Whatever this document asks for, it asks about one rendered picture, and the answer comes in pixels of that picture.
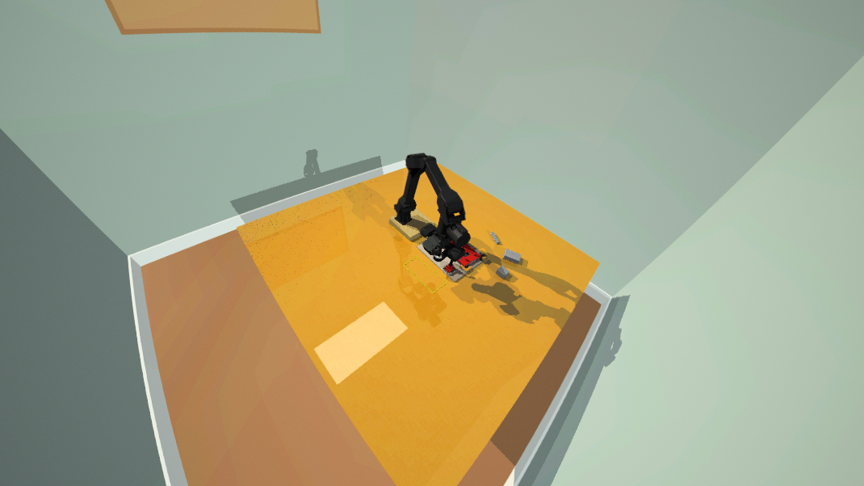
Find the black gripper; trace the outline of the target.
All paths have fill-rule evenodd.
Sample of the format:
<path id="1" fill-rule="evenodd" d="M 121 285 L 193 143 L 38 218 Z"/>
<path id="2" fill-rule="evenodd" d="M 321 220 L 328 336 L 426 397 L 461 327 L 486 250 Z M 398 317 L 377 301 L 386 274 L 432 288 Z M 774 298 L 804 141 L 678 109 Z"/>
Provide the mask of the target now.
<path id="1" fill-rule="evenodd" d="M 442 230 L 439 230 L 432 224 L 428 224 L 427 226 L 423 227 L 420 231 L 420 234 L 423 237 L 428 236 L 429 238 L 433 235 L 433 232 L 436 232 L 437 237 L 441 237 L 444 240 L 445 250 L 442 251 L 442 260 L 445 257 L 449 257 L 450 260 L 452 260 L 453 262 L 457 262 L 459 259 L 461 259 L 461 257 L 465 256 L 466 250 L 464 250 L 462 247 L 457 247 L 455 244 L 451 244 L 451 239 L 449 238 L 447 233 L 442 232 Z"/>

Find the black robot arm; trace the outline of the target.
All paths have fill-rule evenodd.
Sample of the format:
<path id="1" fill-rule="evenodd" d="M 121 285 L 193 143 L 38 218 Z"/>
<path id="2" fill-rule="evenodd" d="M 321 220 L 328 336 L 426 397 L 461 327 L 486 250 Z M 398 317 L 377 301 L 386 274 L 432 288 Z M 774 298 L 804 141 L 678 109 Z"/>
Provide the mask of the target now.
<path id="1" fill-rule="evenodd" d="M 412 220 L 410 213 L 416 209 L 417 205 L 414 195 L 418 180 L 425 172 L 438 196 L 437 205 L 438 212 L 440 213 L 438 229 L 447 233 L 457 247 L 466 245 L 470 241 L 471 236 L 468 230 L 461 224 L 462 221 L 466 220 L 463 200 L 456 191 L 449 187 L 434 155 L 426 155 L 424 153 L 407 155 L 405 166 L 408 170 L 408 175 L 404 194 L 394 204 L 396 211 L 395 220 L 402 225 Z M 458 212 L 459 215 L 455 216 L 454 214 Z M 431 237 L 422 242 L 422 246 L 430 256 L 438 256 L 445 247 L 445 244 L 444 240 L 441 237 L 437 237 L 436 232 L 433 232 Z"/>

